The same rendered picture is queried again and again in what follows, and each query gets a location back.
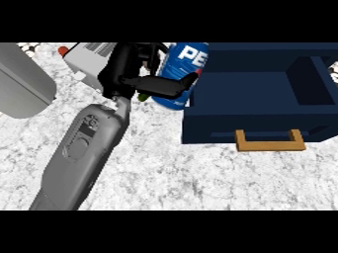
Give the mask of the large grey appliance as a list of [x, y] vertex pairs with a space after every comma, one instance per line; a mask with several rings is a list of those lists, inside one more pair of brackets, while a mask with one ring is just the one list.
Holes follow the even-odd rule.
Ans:
[[0, 42], [0, 112], [35, 116], [53, 103], [56, 82], [13, 42]]

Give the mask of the navy drawer front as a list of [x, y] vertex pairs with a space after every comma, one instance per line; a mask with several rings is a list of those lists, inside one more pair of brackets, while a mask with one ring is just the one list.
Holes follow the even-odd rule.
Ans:
[[338, 105], [184, 110], [181, 143], [233, 143], [236, 129], [248, 141], [288, 141], [288, 131], [298, 129], [304, 142], [320, 142], [338, 135]]

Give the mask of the pale grey appliance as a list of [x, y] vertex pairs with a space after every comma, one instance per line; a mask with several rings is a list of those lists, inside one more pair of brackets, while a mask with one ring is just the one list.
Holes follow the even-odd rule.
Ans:
[[103, 70], [115, 47], [113, 42], [78, 42], [63, 56], [63, 61], [74, 72], [74, 78], [94, 90], [103, 91], [97, 75]]

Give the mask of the blue soda can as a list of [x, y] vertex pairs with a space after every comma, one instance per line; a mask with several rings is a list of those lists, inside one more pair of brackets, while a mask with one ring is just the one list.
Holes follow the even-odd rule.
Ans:
[[[168, 53], [159, 76], [179, 80], [186, 74], [201, 74], [208, 59], [207, 42], [174, 42], [168, 47]], [[183, 110], [192, 93], [192, 88], [181, 92], [176, 99], [153, 97], [153, 101], [171, 110]]]

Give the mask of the navy open drawer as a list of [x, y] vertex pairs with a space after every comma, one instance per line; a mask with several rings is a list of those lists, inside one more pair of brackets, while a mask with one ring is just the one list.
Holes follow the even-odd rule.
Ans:
[[213, 42], [190, 107], [338, 105], [338, 42]]

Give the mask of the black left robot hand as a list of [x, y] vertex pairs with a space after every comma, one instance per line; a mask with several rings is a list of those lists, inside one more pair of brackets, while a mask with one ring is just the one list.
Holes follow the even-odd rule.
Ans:
[[159, 51], [170, 51], [161, 42], [116, 43], [106, 66], [97, 74], [105, 98], [131, 99], [139, 92], [176, 99], [181, 92], [189, 90], [198, 78], [195, 72], [187, 73], [179, 80], [156, 75], [161, 63]]

